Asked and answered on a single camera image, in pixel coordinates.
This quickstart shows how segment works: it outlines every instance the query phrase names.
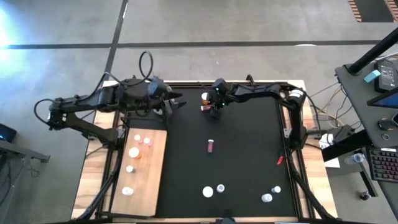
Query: cable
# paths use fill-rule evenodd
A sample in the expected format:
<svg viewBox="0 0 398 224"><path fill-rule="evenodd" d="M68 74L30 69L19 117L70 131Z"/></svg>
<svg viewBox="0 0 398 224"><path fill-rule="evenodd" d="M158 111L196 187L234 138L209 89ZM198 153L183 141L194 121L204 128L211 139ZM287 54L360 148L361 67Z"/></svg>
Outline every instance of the cable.
<svg viewBox="0 0 398 224"><path fill-rule="evenodd" d="M316 146L316 145L313 145L313 144L310 144L310 143L305 143L307 146L311 146L311 147L314 147L314 148L317 148L317 149L321 149L321 147L319 147L319 146Z"/></svg>
<svg viewBox="0 0 398 224"><path fill-rule="evenodd" d="M92 93L90 93L89 95L87 95L87 96L85 96L85 97L83 97L83 98L77 99L77 102L83 101L83 100L86 100L86 99L92 97L92 96L95 94L95 91L97 91L97 89L98 89L99 87L101 87L101 85L103 84L103 82L104 82L104 80L105 80L105 76L106 76L106 73L104 73L104 74L102 75L102 77L100 78L100 80L99 80L97 86L95 87L95 89L94 89L94 91L93 91Z"/></svg>
<svg viewBox="0 0 398 224"><path fill-rule="evenodd" d="M307 97L308 97L308 99L311 101L312 106L315 108L315 107L316 107L316 106L315 106L315 103L313 103L311 97L308 96L308 95L307 95ZM319 123L318 111L317 111L317 109L314 109L314 111L315 111L315 116L316 116L317 123L318 123L318 128L321 129L321 124Z"/></svg>
<svg viewBox="0 0 398 224"><path fill-rule="evenodd" d="M207 89L207 87L203 83L199 82L199 80L198 80L198 83L199 83L199 85L202 86L202 88Z"/></svg>
<svg viewBox="0 0 398 224"><path fill-rule="evenodd" d="M149 67L149 71L148 71L148 74L147 74L147 75L145 75L144 72L142 71L142 58L143 58L143 56L144 56L145 54L147 54L147 55L149 56L149 59L150 59L150 67ZM138 64L138 67L139 67L139 72L141 72L141 75L144 77L144 79L141 80L141 81L139 81L139 82L137 82L137 83L133 83L133 84L131 84L130 86L138 85L138 84L144 82L145 80L151 81L151 79L149 78L149 75L152 73L152 69L154 68L154 58L153 58L152 54L151 54L149 51L146 50L146 51L144 51L144 52L141 54L141 56L139 57L139 64Z"/></svg>
<svg viewBox="0 0 398 224"><path fill-rule="evenodd" d="M343 103L341 104L340 108L338 108L337 111L336 111L336 125L338 125L338 123L337 123L338 112L344 107L344 104L346 103L346 100L347 100L347 95L346 95L346 97L344 97Z"/></svg>
<svg viewBox="0 0 398 224"><path fill-rule="evenodd" d="M88 114L82 116L81 119L85 119L87 116L89 116L90 114L92 114L92 113L94 113L94 112L95 112L95 110L93 110L92 112L90 112L90 113L88 113Z"/></svg>
<svg viewBox="0 0 398 224"><path fill-rule="evenodd" d="M41 121L41 122L47 124L47 122L44 121L44 120L37 114L37 106L38 106L41 102L43 102L43 101L50 101L50 102L52 102L52 103L55 103L55 101L54 101L54 100L51 100L51 99L39 100L38 102L35 103L35 106L33 107L33 113L35 114L36 118L39 119L39 121Z"/></svg>
<svg viewBox="0 0 398 224"><path fill-rule="evenodd" d="M8 189L7 189L7 192L6 192L6 194L4 195L4 197L1 199L1 201L0 201L0 207L1 207L1 205L4 203L4 201L6 200L6 198L7 198L7 196L8 196L8 193L10 192L10 190L11 190L11 165L10 165L10 162L8 162L8 179L9 179L9 184L8 184Z"/></svg>
<svg viewBox="0 0 398 224"><path fill-rule="evenodd" d="M87 159L87 157L90 156L92 153L94 153L94 152L96 152L96 151L98 151L98 150L100 150L100 149L103 149L103 148L105 148L104 145L102 145L101 147L99 147L99 148L95 149L94 151L90 152L89 154L87 154L87 155L85 156L85 159Z"/></svg>
<svg viewBox="0 0 398 224"><path fill-rule="evenodd" d="M337 87L337 89L333 92L332 96L330 97L329 101L326 103L326 105L321 109L324 110L326 108L326 113L328 111L328 107L332 101L332 99L337 95L337 93L339 93L341 90L339 90L339 86Z"/></svg>
<svg viewBox="0 0 398 224"><path fill-rule="evenodd" d="M15 176L15 177L11 177L10 178L10 180L9 181L14 181L15 179L17 179L17 177L19 176L19 174L21 174L21 172L22 172L22 170L23 170L23 168L24 168L24 161L22 160L22 158L20 158L20 163L21 163L21 168L19 169L19 171L18 171L18 173L17 173L17 175Z"/></svg>
<svg viewBox="0 0 398 224"><path fill-rule="evenodd" d="M327 90L327 89L329 89L329 88L335 86L337 83L338 83L338 82L335 82L334 84L332 84L332 85L330 85L330 86L328 86L328 87L326 87L326 88L324 88L324 89L322 89L322 90L320 90L320 91L318 91L318 92L312 94L310 97L313 97L313 96L318 95L319 93L321 93L321 92L323 92L323 91L325 91L325 90Z"/></svg>
<svg viewBox="0 0 398 224"><path fill-rule="evenodd" d="M118 78L116 78L114 75L112 75L112 73L110 73L110 72L104 72L104 74L105 74L105 75L109 75L109 76L112 77L115 81L117 81L118 84L121 84L121 85L122 85L122 82L121 82Z"/></svg>
<svg viewBox="0 0 398 224"><path fill-rule="evenodd" d="M345 115L346 113L348 113L352 108L353 108L353 105L351 105L350 108L348 108L348 110L346 110L344 113L342 113L341 115L339 115L337 118L341 118L343 115Z"/></svg>
<svg viewBox="0 0 398 224"><path fill-rule="evenodd" d="M356 128L354 128L353 126L355 125L355 124L358 124L359 123L359 126L358 127L356 127ZM356 130L356 129L358 129L359 127L361 127L362 126L362 122L361 121L357 121L357 122L355 122L355 123L353 123L352 125L350 125L354 130Z"/></svg>

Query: water bottle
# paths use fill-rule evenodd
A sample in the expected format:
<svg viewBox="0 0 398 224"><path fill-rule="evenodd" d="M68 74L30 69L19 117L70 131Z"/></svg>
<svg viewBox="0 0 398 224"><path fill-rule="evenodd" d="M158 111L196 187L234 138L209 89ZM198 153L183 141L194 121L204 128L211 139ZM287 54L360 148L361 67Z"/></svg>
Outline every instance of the water bottle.
<svg viewBox="0 0 398 224"><path fill-rule="evenodd" d="M357 153L352 156L348 156L344 159L344 162L348 165L358 164L365 160L365 155L362 153Z"/></svg>

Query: wooden table frame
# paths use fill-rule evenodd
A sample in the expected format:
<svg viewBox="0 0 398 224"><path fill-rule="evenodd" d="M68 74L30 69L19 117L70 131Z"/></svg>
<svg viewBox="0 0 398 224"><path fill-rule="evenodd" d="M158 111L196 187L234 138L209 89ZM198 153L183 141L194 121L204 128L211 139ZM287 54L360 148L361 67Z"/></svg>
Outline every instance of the wooden table frame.
<svg viewBox="0 0 398 224"><path fill-rule="evenodd" d="M231 83L246 82L241 80L228 81ZM291 85L302 87L305 89L304 82L302 80L257 80L256 83L270 83L270 82L288 82ZM197 81L172 81L167 82L172 84L197 84ZM113 85L115 82L107 81L104 85ZM284 111L285 117L288 118L287 111ZM100 113L97 112L94 120L94 124L102 128L110 128L114 124L114 113ZM308 101L305 102L303 107L303 118L304 126L307 129L314 127L312 112ZM285 120L287 126L290 125L289 119ZM308 139L308 143L317 144L316 140ZM95 150L100 146L98 141L91 141L88 145L87 153ZM99 152L87 158L83 164L79 188L76 194L75 204L72 211L72 218L76 218L81 214L85 208L90 204L91 200L95 197L96 193L101 187L102 171L104 170L105 160L107 157L106 149L102 149ZM114 166L116 161L116 152L113 152L113 157L110 161L111 166ZM296 152L293 155L295 166L298 172L300 172L299 160ZM333 196L331 194L326 169L322 159L322 152L310 146L305 146L302 150L302 157L305 164L305 171L307 174L308 184L310 190L317 197L319 202L326 208L326 210L333 216L337 216ZM305 198L301 188L297 185L298 194L300 197L300 204L302 208L303 217L309 217L309 211L307 207L307 199ZM104 207L109 205L111 189L107 192L104 198ZM116 222L214 222L216 218L165 218L165 219L150 219L150 220L136 220L131 218L114 218ZM236 218L237 222L296 222L297 217L252 217L252 218Z"/></svg>

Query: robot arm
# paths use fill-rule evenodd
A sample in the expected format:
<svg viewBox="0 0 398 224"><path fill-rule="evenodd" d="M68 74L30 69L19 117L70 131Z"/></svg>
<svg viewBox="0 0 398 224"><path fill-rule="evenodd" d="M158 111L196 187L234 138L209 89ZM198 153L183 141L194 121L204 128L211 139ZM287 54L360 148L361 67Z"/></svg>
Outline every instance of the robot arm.
<svg viewBox="0 0 398 224"><path fill-rule="evenodd" d="M244 103L251 98L272 97L289 111L292 130L289 136L290 147L303 148L307 140L307 130L303 126L302 108L307 93L288 83L273 83L269 85L228 84L222 78L217 79L207 94L211 105L210 115L221 118L220 109L232 102Z"/></svg>
<svg viewBox="0 0 398 224"><path fill-rule="evenodd" d="M117 145L119 133L117 129L103 129L76 116L76 112L96 110L100 112L162 110L164 119L167 120L173 110L183 106L185 102L174 101L182 96L174 93L163 80L158 77L149 83L136 78L119 82L117 85L104 86L95 90L90 95L75 95L70 98L56 98L50 105L49 120L45 122L50 130L72 128L82 133L84 137L93 136L101 143Z"/></svg>

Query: keyboard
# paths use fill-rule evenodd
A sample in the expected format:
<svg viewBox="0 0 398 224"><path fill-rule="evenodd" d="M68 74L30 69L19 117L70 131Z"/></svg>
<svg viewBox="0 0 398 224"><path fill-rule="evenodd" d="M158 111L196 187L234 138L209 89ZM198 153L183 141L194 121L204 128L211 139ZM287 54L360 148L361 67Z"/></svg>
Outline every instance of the keyboard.
<svg viewBox="0 0 398 224"><path fill-rule="evenodd" d="M373 180L398 183L398 152L369 149L368 158Z"/></svg>

